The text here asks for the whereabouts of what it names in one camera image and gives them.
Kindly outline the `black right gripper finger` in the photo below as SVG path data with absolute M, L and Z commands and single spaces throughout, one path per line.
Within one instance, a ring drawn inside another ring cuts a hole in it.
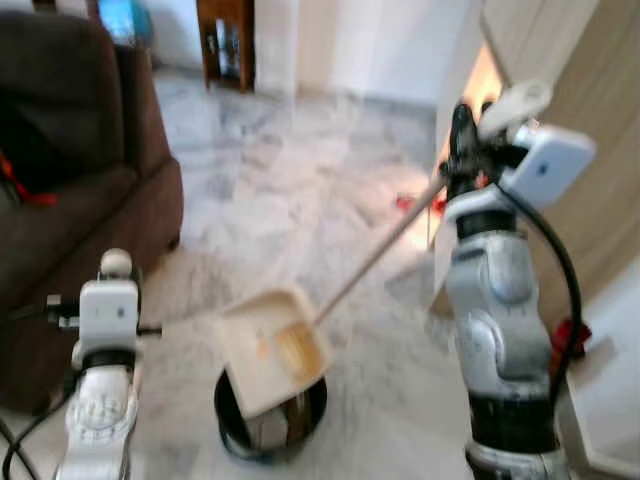
M 477 145 L 474 110 L 466 102 L 457 102 L 451 114 L 451 150 L 471 151 Z

